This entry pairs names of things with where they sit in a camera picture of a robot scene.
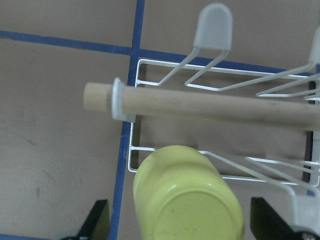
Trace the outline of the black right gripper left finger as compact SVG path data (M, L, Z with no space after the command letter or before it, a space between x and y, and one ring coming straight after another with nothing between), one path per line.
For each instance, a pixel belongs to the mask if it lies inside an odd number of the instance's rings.
M109 201L97 200L78 234L78 240L107 240L110 233Z

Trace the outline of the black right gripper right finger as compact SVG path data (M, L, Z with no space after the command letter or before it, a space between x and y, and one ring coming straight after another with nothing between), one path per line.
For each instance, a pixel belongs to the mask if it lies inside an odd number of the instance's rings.
M256 240L302 239L262 197L251 198L250 230Z

